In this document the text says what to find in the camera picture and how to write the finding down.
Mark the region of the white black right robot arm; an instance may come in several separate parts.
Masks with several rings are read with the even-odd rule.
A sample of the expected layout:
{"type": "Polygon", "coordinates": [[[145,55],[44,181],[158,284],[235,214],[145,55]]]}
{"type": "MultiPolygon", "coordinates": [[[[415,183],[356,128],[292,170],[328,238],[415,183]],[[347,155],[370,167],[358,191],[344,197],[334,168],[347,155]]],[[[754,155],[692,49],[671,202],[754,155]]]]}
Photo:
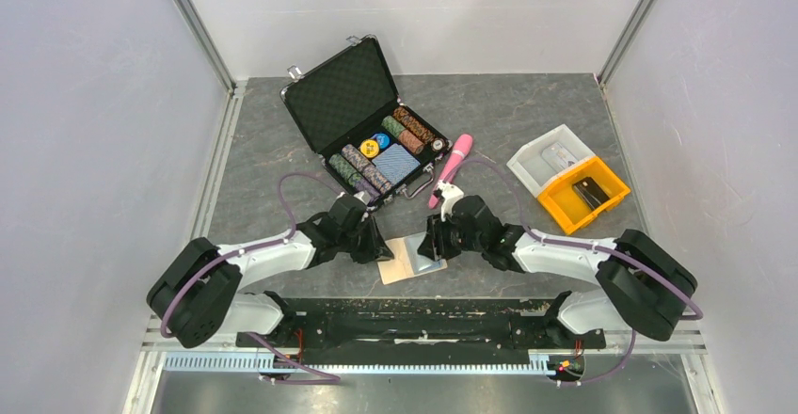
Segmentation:
{"type": "Polygon", "coordinates": [[[503,223],[479,196],[466,196],[426,220],[419,255],[433,261],[475,252],[492,267],[547,273],[595,285],[564,296],[543,322],[546,339],[567,346],[595,329],[628,328],[666,342],[693,310],[695,276],[644,232],[575,239],[503,223]]]}

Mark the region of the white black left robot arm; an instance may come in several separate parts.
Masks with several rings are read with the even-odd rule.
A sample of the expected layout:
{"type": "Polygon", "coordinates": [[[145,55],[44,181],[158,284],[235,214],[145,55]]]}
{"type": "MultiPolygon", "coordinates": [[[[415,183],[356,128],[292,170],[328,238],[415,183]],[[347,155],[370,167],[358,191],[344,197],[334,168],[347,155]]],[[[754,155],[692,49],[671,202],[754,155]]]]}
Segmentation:
{"type": "Polygon", "coordinates": [[[273,345],[295,335],[295,319],[277,295],[245,289],[276,275],[314,268],[345,253],[355,263],[393,258],[366,204],[341,195],[330,209],[284,234],[235,245],[191,240],[150,288],[146,302],[161,334],[195,348],[218,333],[254,332],[273,345]]]}

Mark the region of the beige leather card holder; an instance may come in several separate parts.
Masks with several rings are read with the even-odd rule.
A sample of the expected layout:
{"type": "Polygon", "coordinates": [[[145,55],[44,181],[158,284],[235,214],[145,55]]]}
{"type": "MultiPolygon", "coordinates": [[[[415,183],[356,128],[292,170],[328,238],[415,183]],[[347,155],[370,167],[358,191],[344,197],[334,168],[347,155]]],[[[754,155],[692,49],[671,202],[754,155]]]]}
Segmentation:
{"type": "Polygon", "coordinates": [[[418,248],[422,244],[423,238],[424,233],[419,232],[390,239],[386,242],[393,254],[393,258],[378,262],[380,277],[385,285],[405,279],[413,279],[447,268],[448,263],[445,259],[433,261],[418,253],[418,248]]]}

